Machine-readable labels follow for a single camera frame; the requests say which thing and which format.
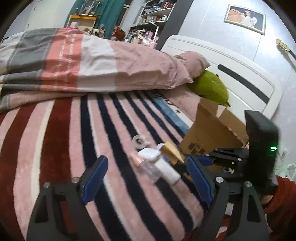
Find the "white headboard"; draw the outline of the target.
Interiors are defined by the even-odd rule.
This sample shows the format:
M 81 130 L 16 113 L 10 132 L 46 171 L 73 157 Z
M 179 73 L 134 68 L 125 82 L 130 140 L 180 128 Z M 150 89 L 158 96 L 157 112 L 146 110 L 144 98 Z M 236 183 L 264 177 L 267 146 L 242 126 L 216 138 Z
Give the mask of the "white headboard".
M 260 111 L 271 119 L 281 100 L 281 85 L 266 70 L 219 45 L 180 35 L 170 36 L 161 51 L 178 55 L 194 51 L 210 63 L 208 71 L 217 74 L 226 86 L 231 111 L 241 121 L 245 121 L 245 110 Z

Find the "white tube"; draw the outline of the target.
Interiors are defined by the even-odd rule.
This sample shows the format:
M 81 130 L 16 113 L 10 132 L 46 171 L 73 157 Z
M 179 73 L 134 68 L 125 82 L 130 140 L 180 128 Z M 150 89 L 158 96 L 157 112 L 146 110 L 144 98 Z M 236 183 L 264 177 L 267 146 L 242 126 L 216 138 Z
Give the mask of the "white tube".
M 163 158 L 154 164 L 163 174 L 162 177 L 169 185 L 175 185 L 181 178 L 180 174 Z

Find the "dark bookshelf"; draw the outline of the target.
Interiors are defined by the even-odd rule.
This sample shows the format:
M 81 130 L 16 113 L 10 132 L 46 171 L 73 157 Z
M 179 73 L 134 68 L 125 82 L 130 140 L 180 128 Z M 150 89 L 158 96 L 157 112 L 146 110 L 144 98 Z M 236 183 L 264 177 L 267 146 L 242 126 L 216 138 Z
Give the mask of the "dark bookshelf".
M 157 50 L 178 34 L 192 1 L 145 1 L 130 27 L 126 42 L 143 44 Z

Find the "pink striped pillow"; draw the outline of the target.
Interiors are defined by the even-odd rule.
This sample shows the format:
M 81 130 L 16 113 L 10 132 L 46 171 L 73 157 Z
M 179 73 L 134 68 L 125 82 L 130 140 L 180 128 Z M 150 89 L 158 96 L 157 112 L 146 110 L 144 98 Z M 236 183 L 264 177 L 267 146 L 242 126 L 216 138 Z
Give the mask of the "pink striped pillow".
M 199 77 L 204 70 L 210 67 L 207 59 L 194 51 L 187 51 L 175 57 L 182 62 L 192 79 Z

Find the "white earbuds case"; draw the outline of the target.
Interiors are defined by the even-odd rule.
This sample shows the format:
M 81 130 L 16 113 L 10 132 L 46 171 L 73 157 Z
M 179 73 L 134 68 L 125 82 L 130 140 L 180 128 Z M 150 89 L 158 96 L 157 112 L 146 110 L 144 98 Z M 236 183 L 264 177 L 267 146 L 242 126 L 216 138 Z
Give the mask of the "white earbuds case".
M 152 148 L 144 148 L 138 151 L 137 154 L 144 160 L 149 160 L 152 162 L 156 161 L 161 156 L 161 152 L 159 150 Z

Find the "folded striped duvet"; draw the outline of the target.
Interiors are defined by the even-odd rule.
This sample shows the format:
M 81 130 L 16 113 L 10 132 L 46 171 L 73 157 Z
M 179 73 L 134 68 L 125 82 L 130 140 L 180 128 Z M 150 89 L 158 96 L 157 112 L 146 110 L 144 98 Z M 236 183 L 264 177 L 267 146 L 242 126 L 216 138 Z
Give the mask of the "folded striped duvet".
M 173 89 L 193 81 L 187 59 L 74 29 L 20 32 L 1 43 L 1 111 L 80 93 Z

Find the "yellow shelf unit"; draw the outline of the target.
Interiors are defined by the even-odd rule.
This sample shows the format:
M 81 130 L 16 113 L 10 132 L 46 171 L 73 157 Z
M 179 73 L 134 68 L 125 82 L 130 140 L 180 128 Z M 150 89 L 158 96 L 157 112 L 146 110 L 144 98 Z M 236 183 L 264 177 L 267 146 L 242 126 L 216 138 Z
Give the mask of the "yellow shelf unit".
M 66 28 L 78 29 L 84 31 L 88 29 L 89 32 L 93 31 L 96 16 L 92 15 L 71 15 L 66 24 Z

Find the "clear bottle pink cap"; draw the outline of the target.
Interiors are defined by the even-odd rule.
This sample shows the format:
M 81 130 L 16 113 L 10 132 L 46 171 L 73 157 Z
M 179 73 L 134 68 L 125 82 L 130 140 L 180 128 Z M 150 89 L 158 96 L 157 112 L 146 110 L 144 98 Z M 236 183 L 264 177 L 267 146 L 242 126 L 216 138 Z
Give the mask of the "clear bottle pink cap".
M 138 156 L 137 153 L 131 153 L 130 158 L 136 168 L 138 168 L 142 173 L 145 173 L 153 184 L 162 177 L 162 171 L 160 171 L 151 161 Z

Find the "striped plush blanket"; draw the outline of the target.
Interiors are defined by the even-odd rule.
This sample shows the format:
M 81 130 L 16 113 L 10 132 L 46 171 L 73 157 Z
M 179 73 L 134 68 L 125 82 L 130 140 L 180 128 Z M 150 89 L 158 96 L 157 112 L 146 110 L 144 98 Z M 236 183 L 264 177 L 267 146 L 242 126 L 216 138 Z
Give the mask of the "striped plush blanket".
M 187 131 L 178 112 L 157 94 L 86 94 L 31 103 L 1 113 L 1 225 L 24 240 L 45 182 L 65 183 L 104 155 L 108 171 L 87 204 L 104 240 L 182 240 L 204 214 L 186 178 L 156 183 L 130 159 L 132 139 L 152 148 L 178 145 Z

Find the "brown cardboard box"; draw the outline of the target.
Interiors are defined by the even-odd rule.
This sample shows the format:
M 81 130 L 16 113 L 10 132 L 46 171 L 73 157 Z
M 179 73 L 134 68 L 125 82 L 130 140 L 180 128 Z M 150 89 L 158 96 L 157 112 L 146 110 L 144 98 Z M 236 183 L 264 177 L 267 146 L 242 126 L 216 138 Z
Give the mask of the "brown cardboard box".
M 184 154 L 204 155 L 215 148 L 241 148 L 248 143 L 246 125 L 224 106 L 201 98 L 196 118 L 181 141 Z

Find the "framed photo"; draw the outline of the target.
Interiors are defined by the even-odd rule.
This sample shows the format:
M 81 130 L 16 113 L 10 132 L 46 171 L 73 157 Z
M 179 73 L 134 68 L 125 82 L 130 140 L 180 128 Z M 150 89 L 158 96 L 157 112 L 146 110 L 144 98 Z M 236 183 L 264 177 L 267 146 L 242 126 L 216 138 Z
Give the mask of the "framed photo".
M 257 11 L 229 5 L 224 22 L 252 30 L 262 35 L 265 34 L 266 15 Z

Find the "teal curtain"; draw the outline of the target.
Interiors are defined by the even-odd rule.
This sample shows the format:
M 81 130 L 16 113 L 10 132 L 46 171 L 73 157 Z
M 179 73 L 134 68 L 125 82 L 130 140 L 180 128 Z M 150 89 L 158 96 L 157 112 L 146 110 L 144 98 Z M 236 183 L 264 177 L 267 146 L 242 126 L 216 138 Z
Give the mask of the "teal curtain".
M 94 28 L 99 29 L 100 25 L 103 24 L 105 39 L 111 38 L 111 34 L 124 4 L 124 0 L 102 0 L 97 10 L 94 11 L 95 15 L 99 15 Z

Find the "green plush toy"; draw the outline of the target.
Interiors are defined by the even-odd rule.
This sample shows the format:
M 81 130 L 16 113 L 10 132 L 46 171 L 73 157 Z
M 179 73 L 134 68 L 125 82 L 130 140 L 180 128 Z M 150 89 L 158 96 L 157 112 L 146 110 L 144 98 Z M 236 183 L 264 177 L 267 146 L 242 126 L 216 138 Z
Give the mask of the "green plush toy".
M 193 79 L 192 83 L 188 83 L 187 87 L 200 97 L 217 102 L 226 108 L 231 106 L 228 103 L 229 93 L 226 86 L 217 74 L 208 70 L 204 70 L 199 77 Z

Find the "guitar headstock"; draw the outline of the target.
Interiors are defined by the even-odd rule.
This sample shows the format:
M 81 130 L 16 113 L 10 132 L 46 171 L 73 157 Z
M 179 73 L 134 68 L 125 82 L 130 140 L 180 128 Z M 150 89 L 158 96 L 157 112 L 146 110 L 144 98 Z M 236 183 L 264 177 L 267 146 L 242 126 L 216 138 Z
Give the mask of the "guitar headstock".
M 280 49 L 283 49 L 284 51 L 290 53 L 290 55 L 296 59 L 296 55 L 295 53 L 289 48 L 289 46 L 287 44 L 285 44 L 283 41 L 281 41 L 280 39 L 276 39 L 276 44 L 280 47 Z

